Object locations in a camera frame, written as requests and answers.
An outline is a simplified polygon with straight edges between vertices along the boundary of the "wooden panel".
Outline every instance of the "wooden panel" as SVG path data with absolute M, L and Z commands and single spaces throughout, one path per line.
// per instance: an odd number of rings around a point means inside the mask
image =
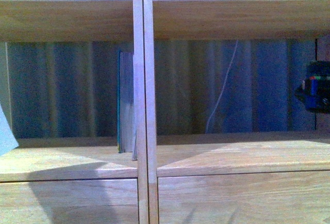
M 329 171 L 160 178 L 160 223 L 330 223 L 329 178 Z
M 158 224 L 153 0 L 143 0 L 149 221 Z
M 137 180 L 0 184 L 1 223 L 139 223 Z
M 132 0 L 0 0 L 0 41 L 133 39 Z
M 144 39 L 143 0 L 133 0 L 134 13 L 134 106 L 137 124 L 138 191 L 140 223 L 149 223 L 148 171 L 145 130 L 145 83 L 144 83 Z
M 287 134 L 287 138 L 285 133 L 256 134 L 255 140 L 254 134 L 246 134 L 246 140 L 244 134 L 172 136 L 172 143 L 180 143 L 182 137 L 183 140 L 190 139 L 191 143 L 199 140 L 204 144 L 158 146 L 157 175 L 173 177 L 330 169 L 329 136 Z
M 0 157 L 0 182 L 135 178 L 137 162 L 117 147 L 14 149 Z
M 117 146 L 116 137 L 68 137 L 18 139 L 20 148 L 108 147 Z
M 155 38 L 317 37 L 330 31 L 330 0 L 154 0 Z

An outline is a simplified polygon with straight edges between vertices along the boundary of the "white cable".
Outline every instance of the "white cable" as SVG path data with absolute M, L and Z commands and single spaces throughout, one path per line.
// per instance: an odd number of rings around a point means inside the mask
M 227 69 L 227 72 L 226 72 L 226 76 L 225 76 L 225 80 L 223 82 L 223 85 L 222 85 L 222 89 L 221 89 L 221 92 L 220 92 L 220 95 L 218 97 L 218 100 L 216 102 L 216 105 L 215 107 L 213 108 L 213 111 L 211 113 L 211 115 L 209 116 L 209 118 L 207 119 L 207 122 L 206 122 L 206 127 L 205 127 L 205 134 L 208 133 L 208 128 L 209 128 L 209 125 L 210 125 L 210 121 L 213 117 L 213 115 L 215 114 L 217 108 L 218 108 L 218 105 L 220 103 L 220 100 L 222 98 L 222 95 L 223 95 L 223 92 L 225 90 L 225 87 L 226 87 L 226 83 L 227 83 L 227 79 L 228 79 L 228 75 L 229 75 L 229 72 L 230 72 L 230 69 L 232 68 L 232 65 L 233 65 L 233 62 L 234 62 L 234 58 L 235 58 L 235 55 L 236 55 L 236 50 L 237 50 L 237 46 L 238 46 L 238 40 L 236 40 L 236 44 L 235 44 L 235 48 L 234 48 L 234 52 L 233 52 L 233 56 L 232 56 L 232 59 L 230 61 L 230 64 L 228 66 L 228 69 Z

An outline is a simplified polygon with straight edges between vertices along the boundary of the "wooden shelf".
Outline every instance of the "wooden shelf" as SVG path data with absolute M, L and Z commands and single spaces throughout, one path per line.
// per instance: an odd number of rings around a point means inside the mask
M 78 138 L 63 139 L 62 143 L 79 145 Z M 83 144 L 96 145 L 97 138 Z M 100 138 L 101 145 L 105 138 Z M 42 145 L 52 139 L 34 139 Z M 131 153 L 119 154 L 116 146 L 111 147 L 57 147 L 18 148 L 0 157 L 0 182 L 38 181 L 66 179 L 115 179 L 136 178 L 137 161 L 131 161 Z
M 0 0 L 0 41 L 133 40 L 133 0 Z
M 330 0 L 153 0 L 156 39 L 315 38 Z
M 251 133 L 159 137 L 158 177 L 330 170 L 330 136 Z

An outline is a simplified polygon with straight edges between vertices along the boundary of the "vertical divider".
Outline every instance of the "vertical divider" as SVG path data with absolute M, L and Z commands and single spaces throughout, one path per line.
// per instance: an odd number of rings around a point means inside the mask
M 146 139 L 150 224 L 158 224 L 157 129 L 155 98 L 153 0 L 143 0 Z
M 138 149 L 139 223 L 149 224 L 148 164 L 145 122 L 143 0 L 133 0 L 134 105 Z

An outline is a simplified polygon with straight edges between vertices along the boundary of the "white paper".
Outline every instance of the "white paper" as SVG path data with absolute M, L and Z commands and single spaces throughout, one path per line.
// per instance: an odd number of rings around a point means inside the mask
M 18 147 L 18 145 L 0 105 L 0 156 Z

